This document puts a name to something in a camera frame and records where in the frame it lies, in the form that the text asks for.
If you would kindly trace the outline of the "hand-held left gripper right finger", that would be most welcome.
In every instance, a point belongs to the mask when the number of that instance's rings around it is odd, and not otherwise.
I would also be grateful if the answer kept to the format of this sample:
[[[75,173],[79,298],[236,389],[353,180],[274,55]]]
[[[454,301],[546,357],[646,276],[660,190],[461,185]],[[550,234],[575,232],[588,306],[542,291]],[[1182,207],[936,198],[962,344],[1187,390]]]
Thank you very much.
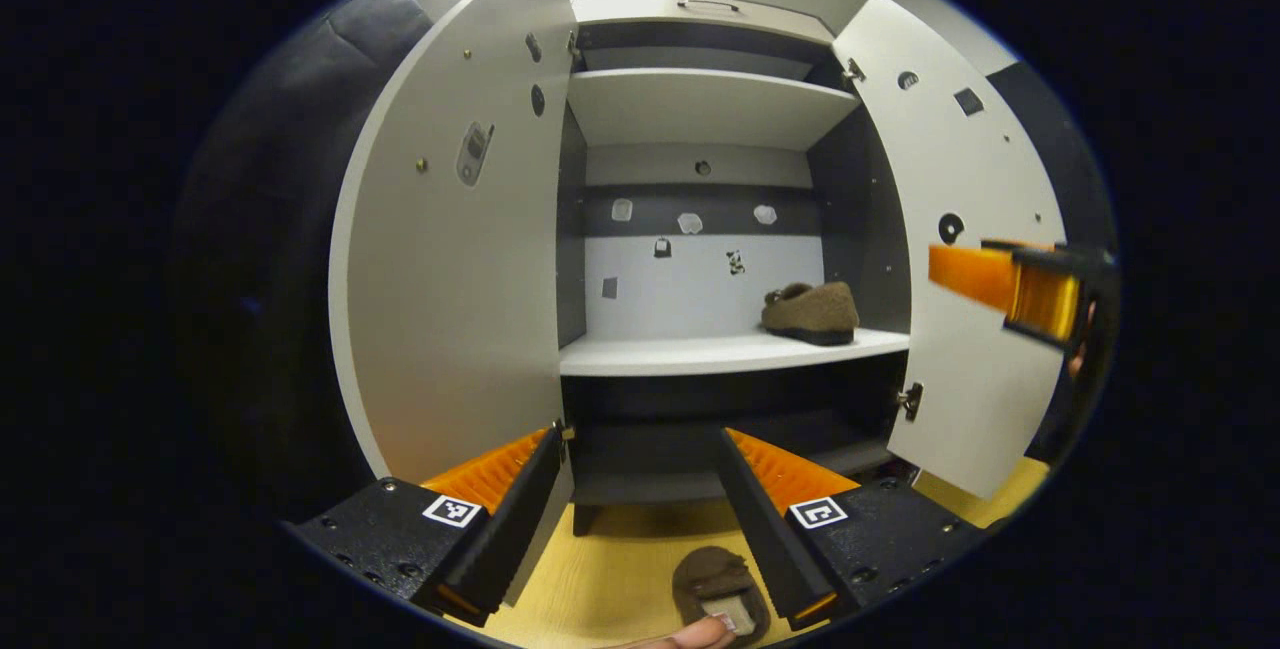
[[[718,431],[718,476],[792,630],[891,602],[986,539],[904,479],[856,483],[731,428]]]

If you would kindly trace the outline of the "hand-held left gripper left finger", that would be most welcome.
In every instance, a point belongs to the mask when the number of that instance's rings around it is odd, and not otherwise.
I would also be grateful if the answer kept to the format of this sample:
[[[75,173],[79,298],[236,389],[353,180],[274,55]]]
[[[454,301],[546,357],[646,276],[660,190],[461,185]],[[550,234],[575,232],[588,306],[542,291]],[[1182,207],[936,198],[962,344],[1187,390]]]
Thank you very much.
[[[563,467],[564,430],[540,428],[426,483],[378,479],[291,535],[422,611],[483,627],[508,602]]]

